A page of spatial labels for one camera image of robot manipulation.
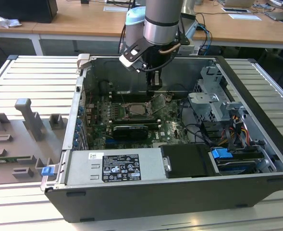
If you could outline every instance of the motherboard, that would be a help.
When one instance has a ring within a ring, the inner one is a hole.
[[[142,98],[90,97],[86,106],[90,150],[156,148],[189,143],[180,120],[181,100],[171,94]]]

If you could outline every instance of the blue cable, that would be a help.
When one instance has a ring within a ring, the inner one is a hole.
[[[209,44],[210,44],[210,36],[209,36],[209,32],[208,32],[208,30],[206,30],[203,26],[201,26],[200,24],[199,24],[199,27],[201,27],[203,30],[204,30],[204,32],[207,34],[207,36],[208,36],[208,38],[209,38],[209,41],[208,41],[208,46],[207,46],[207,50],[205,51],[205,53],[204,53],[204,55],[206,55],[207,54],[207,52],[208,52],[208,50],[209,50]]]

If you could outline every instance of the power supply label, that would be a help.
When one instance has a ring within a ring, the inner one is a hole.
[[[102,181],[118,182],[141,180],[138,154],[104,155]]]

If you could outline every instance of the desktop computer tower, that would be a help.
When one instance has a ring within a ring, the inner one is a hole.
[[[57,11],[56,0],[0,0],[0,16],[7,19],[51,23]]]

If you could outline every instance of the wooden desk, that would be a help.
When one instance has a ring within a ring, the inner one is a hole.
[[[214,6],[212,1],[204,0],[203,5],[196,5],[195,12],[223,13],[222,5]],[[228,14],[204,14],[208,30],[213,34],[214,44],[219,42],[251,43],[252,47],[262,44],[265,47],[283,44],[283,23],[277,22],[262,13],[255,13],[262,21],[232,19]],[[197,20],[203,23],[202,16],[197,15]],[[204,32],[197,31],[194,39],[204,39]]]
[[[106,12],[105,4],[57,0],[58,13],[50,24],[37,23],[36,34],[87,35],[120,37],[126,13]]]
[[[105,12],[104,4],[99,2],[87,5],[78,0],[57,0],[57,4],[58,13],[51,24],[22,22],[23,25],[17,28],[0,27],[0,37],[31,39],[37,55],[43,55],[40,39],[119,40],[126,13]],[[221,7],[204,0],[203,5],[195,6],[195,11],[223,13]],[[261,13],[255,15],[262,21],[232,19],[228,14],[205,14],[206,26],[213,34],[212,45],[283,48],[283,23]],[[200,14],[197,19],[203,23]],[[205,39],[204,32],[197,31],[193,39],[199,46]]]

